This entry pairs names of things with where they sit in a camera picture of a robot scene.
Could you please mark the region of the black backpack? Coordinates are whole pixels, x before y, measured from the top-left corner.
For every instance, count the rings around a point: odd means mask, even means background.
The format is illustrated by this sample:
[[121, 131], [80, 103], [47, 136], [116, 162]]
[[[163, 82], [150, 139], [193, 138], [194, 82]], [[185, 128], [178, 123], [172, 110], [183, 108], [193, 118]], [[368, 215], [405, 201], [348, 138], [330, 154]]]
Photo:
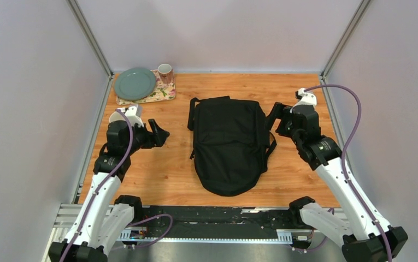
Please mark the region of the black backpack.
[[190, 100], [190, 158], [202, 186], [223, 197], [252, 189], [277, 143], [259, 102], [229, 96]]

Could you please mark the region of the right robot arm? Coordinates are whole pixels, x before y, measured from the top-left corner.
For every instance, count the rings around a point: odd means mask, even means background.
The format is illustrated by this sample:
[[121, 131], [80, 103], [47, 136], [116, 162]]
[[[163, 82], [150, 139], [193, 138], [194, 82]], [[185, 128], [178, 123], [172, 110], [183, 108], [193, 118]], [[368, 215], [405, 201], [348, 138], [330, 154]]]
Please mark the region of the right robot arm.
[[321, 133], [319, 115], [312, 105], [288, 106], [276, 102], [266, 127], [280, 123], [276, 133], [290, 138], [298, 154], [326, 183], [346, 216], [329, 213], [309, 196], [289, 204], [289, 222], [297, 229], [309, 225], [338, 245], [346, 261], [390, 261], [408, 240], [370, 202], [357, 184], [339, 145]]

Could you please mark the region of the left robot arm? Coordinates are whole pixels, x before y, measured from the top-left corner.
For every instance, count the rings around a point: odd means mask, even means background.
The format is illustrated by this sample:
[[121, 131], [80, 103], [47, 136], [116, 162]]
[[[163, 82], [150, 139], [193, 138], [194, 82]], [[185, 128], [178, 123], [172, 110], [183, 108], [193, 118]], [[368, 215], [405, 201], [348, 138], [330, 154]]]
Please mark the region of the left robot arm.
[[119, 196], [107, 214], [131, 166], [131, 155], [139, 149], [162, 147], [169, 136], [154, 119], [147, 124], [129, 120], [109, 123], [107, 141], [95, 161], [87, 197], [63, 240], [50, 245], [51, 261], [108, 261], [124, 228], [136, 227], [144, 219], [141, 199], [131, 195]]

